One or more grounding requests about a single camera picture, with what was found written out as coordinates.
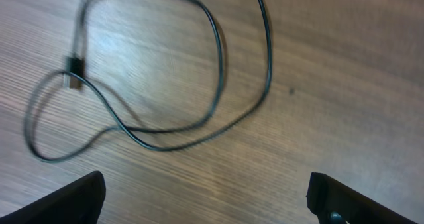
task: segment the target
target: black cable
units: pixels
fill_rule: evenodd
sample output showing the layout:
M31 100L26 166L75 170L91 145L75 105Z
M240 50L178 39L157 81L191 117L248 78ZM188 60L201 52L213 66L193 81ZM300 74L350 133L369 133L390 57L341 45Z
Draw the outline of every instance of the black cable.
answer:
M244 112L242 115L238 116L235 120L231 121L224 127L218 129L217 131L203 137L200 139L197 139L195 141L181 144L178 146L171 146L171 147L159 147L154 146L152 144L148 144L147 142L144 142L143 140L139 139L137 136L134 135L133 131L136 132L142 132L142 133L174 133L174 132L181 132L181 131L189 131L193 129L198 129L202 127L208 120L212 117L213 113L216 110L216 107L218 105L219 99L221 97L222 91L223 91L223 80L224 80L224 71L223 71L223 55L222 55L222 44L221 39L219 36L219 31L217 29L217 25L215 23L215 20L212 16L212 14L209 12L209 9L199 0L185 0L190 3L193 3L194 5L201 7L203 11L205 11L209 22L211 23L214 35L215 35L215 41L217 43L217 51L218 51L218 59L219 59L219 77L218 77L218 85L215 92L215 96L212 100L211 105L209 106L209 110L206 112L206 114L198 121L194 122L193 124L186 125L183 127L176 127L173 129L149 129L149 128L142 128L142 127L128 127L126 126L119 116L115 113L113 108L110 106L108 101L105 99L105 97L101 94L101 92L88 80L85 79L78 74L75 74L73 72L67 71L67 70L59 70L52 72L48 74L35 88L34 92L32 93L28 108L25 113L24 117L24 136L26 144L28 145L29 150L33 155L35 155L37 158L39 158L41 161L44 162L61 162L65 161L69 158L72 158L78 154L81 154L83 151L88 149L96 139L98 139L102 134L112 131L112 130L122 130L124 131L130 138L133 139L136 143L143 146L144 148L147 148L149 150L158 151L158 152L171 152L171 151L177 151L177 150L183 150L189 147L193 147L197 144L201 144L203 142L209 141L211 139L214 139L218 137L219 135L223 134L224 132L228 131L231 127L235 126L237 123L254 113L260 105L264 102L268 92L270 91L270 85L271 85L271 76L272 76L272 43L271 43L271 34L270 34L270 25L268 23L268 16L266 14L266 8L264 5L263 0L258 0L260 5L260 10L262 12L262 18L264 20L264 27L265 27L265 33L266 33L266 45L267 45L267 59L268 59L268 65L267 65L267 72L266 72L266 83L264 86L264 90L262 92L262 95L260 96L259 100L246 112ZM83 33L85 32L85 22L87 17L87 12L89 7L92 5L93 0L83 0L80 10L78 13L77 21L76 21L76 29L74 33L74 42L72 46L72 59L78 60L78 50L79 46L81 46L81 39L85 39L83 36ZM100 99L100 101L104 104L106 107L106 110L111 114L112 118L116 121L116 126L111 126L103 129L102 131L99 131L88 143L83 145L81 148L76 150L73 153L67 154L65 156L59 157L59 158L49 158L45 157L43 154L39 152L39 150L36 147L35 141L34 141L34 131L33 131L33 125L34 121L32 119L32 112L34 108L36 107L36 103L38 101L38 97L41 93L41 91L48 85L48 82L52 80L52 78L59 76L59 75L67 75L73 78L78 79L80 82L85 84L88 88L90 88L94 94Z

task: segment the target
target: cable plug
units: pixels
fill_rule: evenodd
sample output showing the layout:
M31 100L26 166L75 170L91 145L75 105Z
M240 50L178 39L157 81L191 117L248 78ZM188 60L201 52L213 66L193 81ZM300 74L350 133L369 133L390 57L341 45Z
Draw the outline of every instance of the cable plug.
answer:
M66 57L65 70L84 77L84 60L76 56ZM81 89L82 83L77 78L64 74L64 88Z

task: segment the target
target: wire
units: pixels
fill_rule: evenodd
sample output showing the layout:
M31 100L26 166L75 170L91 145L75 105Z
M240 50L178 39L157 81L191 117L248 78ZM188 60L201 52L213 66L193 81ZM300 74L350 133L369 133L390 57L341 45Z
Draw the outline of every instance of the wire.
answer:
M215 19L213 18L212 14L210 13L209 9L199 0L185 0L187 2L190 2L200 8L203 9L205 14L207 15L209 22L211 23L213 33L215 35L215 42L217 43L217 51L218 51L218 84L217 89L215 92L215 96L209 106L208 111L204 116L190 124L183 127L176 127L172 129L149 129L149 128L142 128L142 127L129 127L126 126L125 123L119 118L119 116L115 113L114 109L111 107L109 102L105 99L103 94L86 78L83 78L82 76L79 76L78 74L69 72L67 70L58 70L54 71L50 74L48 74L42 81L36 86L34 89L28 103L28 107L25 113L24 117L24 137L26 141L26 145L28 146L30 152L36 156L38 159L40 159L43 162L62 162L69 158L75 157L85 150L87 150L102 134L107 133L109 131L114 130L122 130L124 131L130 138L132 138L133 141L135 141L140 146L143 146L144 148L147 148L148 150L158 151L158 152L171 152L171 151L177 151L177 150L183 150L190 147L193 147L195 145L201 144L203 142L207 142L209 140L212 140L219 135L223 134L224 132L228 131L232 127L234 127L237 123L241 122L243 119L247 118L251 114L253 114L264 102L266 99L266 96L268 95L270 91L271 86L271 78L272 78L272 42L271 42L271 32L270 32L270 25L268 22L268 16L266 14L266 8L264 5L263 0L258 0L260 10L262 13L262 18L264 21L264 28L266 33L266 46L267 46L267 72L266 72L266 82L265 86L262 92L262 95L258 99L258 101L247 111L245 111L242 115L238 116L236 119L225 125L224 127L221 127L220 129L212 132L211 134L202 137L200 139L197 139L192 142L188 142L185 144L177 145L177 146L171 146L171 147L159 147L153 144L149 144L140 138L138 138L133 132L142 132L142 133L175 133L175 132L182 132L182 131L190 131L194 129L198 129L210 118L213 116L217 106L218 102L220 100L220 97L223 92L223 80L224 80L224 71L223 71L223 48L221 44L221 38L219 36L219 30L217 28L217 24L215 22ZM72 56L78 57L78 54L83 54L83 48L81 47L81 44L84 44L81 42L81 39L86 39L84 36L85 28L86 28L86 18L87 18L87 12L89 8L93 5L94 0L83 0L80 8L78 17L76 19L76 29L74 31L74 41L72 45ZM49 82L52 81L52 79L59 75L67 75L71 76L73 78L78 79L81 83L86 85L88 88L90 88L94 94L100 99L102 104L104 104L106 110L110 113L112 118L114 118L117 125L106 127L105 129L99 131L94 137L92 137L86 144L84 144L81 148L77 149L76 151L66 154L64 156L58 157L58 158L50 158L44 156L38 149L35 143L35 131L33 130L34 120L32 118L32 112L34 111L34 108L36 107L38 98L43 91L43 89L48 85Z

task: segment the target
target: black plastic object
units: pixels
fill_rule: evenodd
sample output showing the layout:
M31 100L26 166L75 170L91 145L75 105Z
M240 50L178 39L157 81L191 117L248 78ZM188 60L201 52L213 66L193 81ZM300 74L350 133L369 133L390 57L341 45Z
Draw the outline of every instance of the black plastic object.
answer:
M414 223L325 174L311 174L306 198L320 224Z
M94 224L99 219L105 196L103 175L94 171L0 218L0 224Z

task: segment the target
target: wooden table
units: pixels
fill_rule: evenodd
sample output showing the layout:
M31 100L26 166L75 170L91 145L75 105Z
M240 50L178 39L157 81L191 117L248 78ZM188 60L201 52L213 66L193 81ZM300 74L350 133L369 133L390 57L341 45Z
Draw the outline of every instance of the wooden table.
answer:
M424 0L266 0L274 77L249 119L183 152L151 152L115 132L45 164L24 144L23 113L41 77L64 67L79 1L0 0L0 215L100 170L100 223L317 223L305 195L310 173L323 172L424 222ZM263 88L257 0L202 1L225 33L225 94L206 127L140 135L150 142L214 131ZM87 76L131 125L199 118L217 83L216 53L206 16L182 1L103 0L90 13ZM38 123L49 155L113 124L87 88L57 90L60 82L46 90Z

